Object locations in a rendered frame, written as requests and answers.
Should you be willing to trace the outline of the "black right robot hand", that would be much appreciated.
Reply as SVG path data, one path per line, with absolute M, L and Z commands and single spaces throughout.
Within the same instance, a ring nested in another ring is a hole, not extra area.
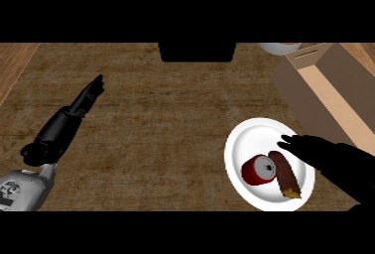
M 344 143 L 308 135 L 282 135 L 289 151 L 357 200 L 350 211 L 375 212 L 375 156 Z

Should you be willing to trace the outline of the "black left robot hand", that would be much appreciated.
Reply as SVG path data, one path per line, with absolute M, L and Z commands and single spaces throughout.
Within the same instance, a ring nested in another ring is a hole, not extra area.
M 63 106 L 54 113 L 34 142 L 22 148 L 20 155 L 28 166 L 40 167 L 60 160 L 75 138 L 83 119 L 102 93 L 103 81 L 99 75 L 81 91 L 74 103 Z

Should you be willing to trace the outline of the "white plate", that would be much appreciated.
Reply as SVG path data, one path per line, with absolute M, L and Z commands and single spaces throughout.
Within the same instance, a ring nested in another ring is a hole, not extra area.
M 245 120 L 232 130 L 224 148 L 226 171 L 232 185 L 243 200 L 263 211 L 295 211 L 308 200 L 314 185 L 314 169 L 297 156 L 277 146 L 282 135 L 294 135 L 294 131 L 270 118 Z M 279 183 L 249 186 L 242 179 L 242 164 L 257 155 L 279 151 L 291 165 L 301 198 L 282 195 Z

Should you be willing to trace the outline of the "cardboard box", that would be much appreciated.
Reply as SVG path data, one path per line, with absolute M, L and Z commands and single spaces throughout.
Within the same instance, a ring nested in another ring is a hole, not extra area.
M 285 54 L 271 82 L 305 134 L 375 156 L 375 75 L 342 45 Z

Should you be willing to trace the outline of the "red can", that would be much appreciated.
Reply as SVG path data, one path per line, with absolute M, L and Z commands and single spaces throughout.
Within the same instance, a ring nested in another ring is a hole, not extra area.
M 242 164 L 240 175 L 249 186 L 270 183 L 276 178 L 276 164 L 266 155 L 252 156 Z

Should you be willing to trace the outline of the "white bowl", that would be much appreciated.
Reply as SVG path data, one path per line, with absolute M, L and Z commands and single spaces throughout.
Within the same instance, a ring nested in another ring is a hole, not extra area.
M 261 49 L 274 56 L 282 56 L 298 50 L 301 43 L 260 43 Z

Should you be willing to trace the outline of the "black appliance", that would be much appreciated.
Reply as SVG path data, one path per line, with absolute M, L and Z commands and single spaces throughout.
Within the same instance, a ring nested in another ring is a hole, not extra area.
M 159 43 L 161 59 L 171 63 L 229 62 L 235 43 Z

